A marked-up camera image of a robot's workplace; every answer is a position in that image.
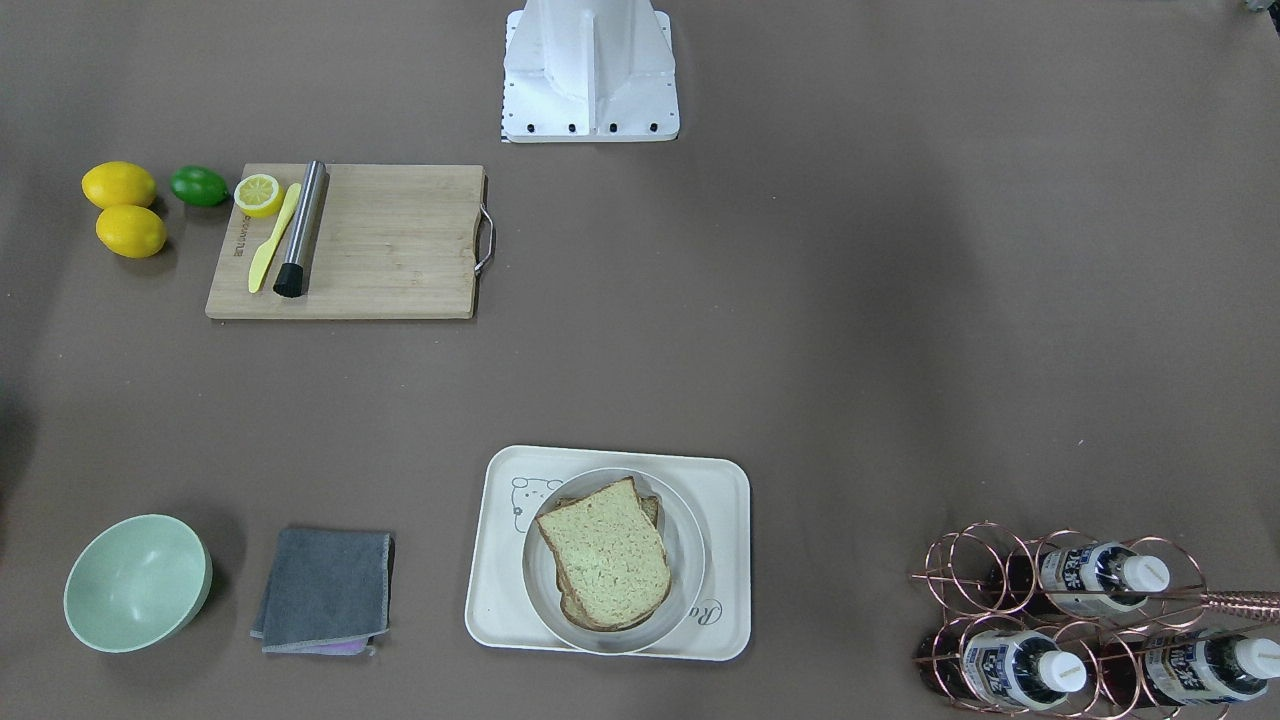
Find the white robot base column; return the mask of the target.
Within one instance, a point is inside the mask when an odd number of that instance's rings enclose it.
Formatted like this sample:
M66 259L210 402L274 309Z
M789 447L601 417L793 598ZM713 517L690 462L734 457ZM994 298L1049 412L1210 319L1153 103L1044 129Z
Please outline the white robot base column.
M527 1L506 19L502 140L677 138L671 35L669 15L649 1Z

